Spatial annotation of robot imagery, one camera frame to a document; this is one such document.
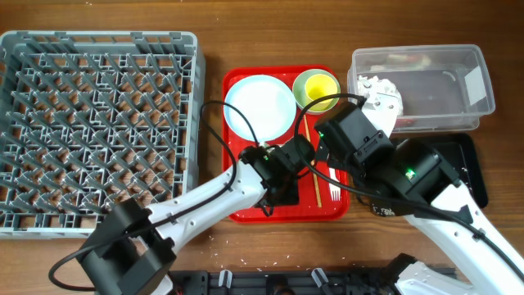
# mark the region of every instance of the transparent container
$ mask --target transparent container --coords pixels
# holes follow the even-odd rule
[[[396,85],[404,114],[395,133],[471,130],[495,110],[490,75],[476,45],[358,49],[347,75],[350,93],[357,93],[359,75]]]

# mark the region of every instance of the white paper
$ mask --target white paper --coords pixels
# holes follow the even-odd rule
[[[486,97],[486,87],[479,66],[466,75],[466,89],[468,90],[470,106]]]

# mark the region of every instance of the wooden chopstick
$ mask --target wooden chopstick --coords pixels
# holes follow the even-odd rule
[[[311,142],[311,137],[309,136],[309,126],[308,126],[308,119],[307,116],[304,116],[304,125],[305,125],[305,137]],[[322,208],[322,199],[320,198],[320,189],[318,189],[318,179],[317,175],[315,173],[313,174],[313,181],[314,181],[314,191],[317,194],[317,206],[318,208]]]

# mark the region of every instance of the white fork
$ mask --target white fork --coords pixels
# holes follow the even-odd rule
[[[338,181],[338,178],[337,178],[337,173],[335,172],[335,169],[333,168],[329,168],[329,177],[331,177],[331,179],[335,180],[335,181]],[[341,200],[341,188],[333,185],[333,184],[329,184],[329,192],[331,193],[331,199],[333,201],[340,201]]]

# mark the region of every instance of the green led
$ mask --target green led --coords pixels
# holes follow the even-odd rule
[[[415,171],[413,171],[413,169],[411,168],[408,168],[408,170],[406,171],[406,177],[411,180],[413,179],[413,177],[415,177],[417,174],[415,173]]]

